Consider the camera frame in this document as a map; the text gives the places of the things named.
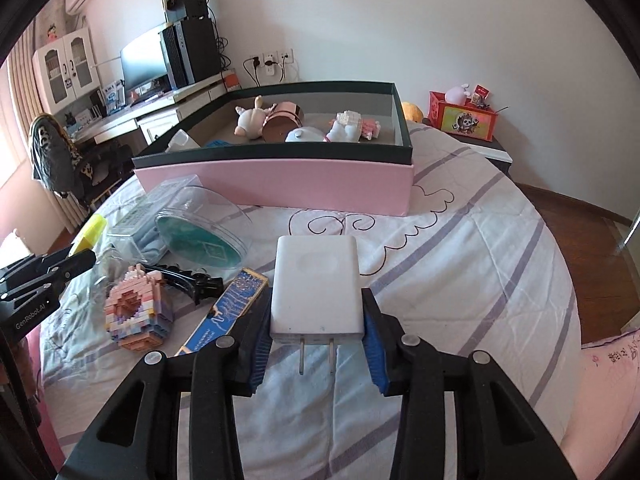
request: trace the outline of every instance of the baseboard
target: baseboard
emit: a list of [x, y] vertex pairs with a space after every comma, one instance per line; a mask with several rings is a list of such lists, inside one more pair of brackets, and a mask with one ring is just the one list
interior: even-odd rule
[[556, 193], [555, 191], [542, 189], [541, 187], [530, 186], [529, 184], [520, 184], [518, 182], [515, 182], [515, 185], [518, 186], [521, 192], [523, 192], [526, 196], [528, 196], [529, 194], [536, 194], [538, 196], [550, 197], [555, 200], [558, 200], [559, 202], [564, 202], [567, 205], [571, 205], [573, 207], [579, 207], [584, 211], [587, 211], [594, 215], [607, 218], [613, 222], [618, 222], [619, 224], [625, 225], [627, 227], [631, 227], [632, 221], [629, 218], [623, 217], [618, 213], [614, 213], [613, 211], [609, 211], [597, 205], [590, 204], [588, 202], [579, 200], [577, 198], [573, 198], [571, 196]]

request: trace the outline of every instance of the bed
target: bed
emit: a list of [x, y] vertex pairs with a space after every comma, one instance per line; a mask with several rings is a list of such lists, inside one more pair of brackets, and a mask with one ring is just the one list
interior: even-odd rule
[[[438, 350], [491, 353], [560, 442], [579, 382], [580, 325], [558, 245], [513, 182], [481, 155], [438, 130], [408, 124], [415, 165], [408, 216], [243, 205], [256, 230], [246, 264], [273, 278], [279, 236], [354, 235], [362, 286], [381, 310]], [[133, 177], [99, 212], [113, 224], [142, 192]], [[98, 259], [107, 245], [98, 242]], [[46, 402], [66, 455], [141, 357], [117, 348], [104, 331], [101, 269], [73, 280], [42, 325]], [[174, 294], [177, 320], [161, 347], [167, 355], [207, 306]], [[274, 345], [256, 395], [234, 400], [245, 478], [388, 478], [400, 399], [380, 396], [361, 345], [338, 348], [333, 377], [327, 351], [308, 348], [300, 377], [298, 349]], [[453, 479], [452, 397], [446, 403], [446, 478]], [[184, 396], [180, 478], [188, 478], [188, 407]]]

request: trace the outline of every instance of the silver rivet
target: silver rivet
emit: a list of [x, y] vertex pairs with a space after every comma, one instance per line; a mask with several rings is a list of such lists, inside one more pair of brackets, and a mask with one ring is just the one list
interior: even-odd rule
[[233, 336], [223, 335], [216, 339], [216, 346], [218, 348], [229, 348], [235, 344], [236, 340]]
[[479, 365], [487, 365], [491, 362], [491, 356], [487, 352], [484, 352], [482, 350], [474, 352], [473, 358], [474, 362], [478, 363]]
[[420, 338], [414, 334], [404, 334], [400, 341], [405, 346], [418, 346], [420, 344]]
[[162, 354], [160, 352], [149, 352], [145, 355], [145, 363], [148, 365], [157, 365], [162, 361]]

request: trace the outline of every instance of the computer monitor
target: computer monitor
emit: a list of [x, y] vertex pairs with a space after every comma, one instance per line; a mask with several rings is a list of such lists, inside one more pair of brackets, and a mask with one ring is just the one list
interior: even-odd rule
[[125, 92], [128, 94], [142, 85], [167, 75], [160, 32], [166, 24], [159, 25], [136, 38], [120, 51]]

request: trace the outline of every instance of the red and yellow box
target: red and yellow box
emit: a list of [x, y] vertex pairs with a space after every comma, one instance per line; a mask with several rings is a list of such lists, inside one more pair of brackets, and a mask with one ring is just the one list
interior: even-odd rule
[[452, 105], [444, 100], [441, 92], [429, 94], [429, 120], [435, 128], [448, 134], [492, 139], [498, 114], [491, 108], [478, 108], [471, 104], [471, 99], [467, 99], [462, 106]]

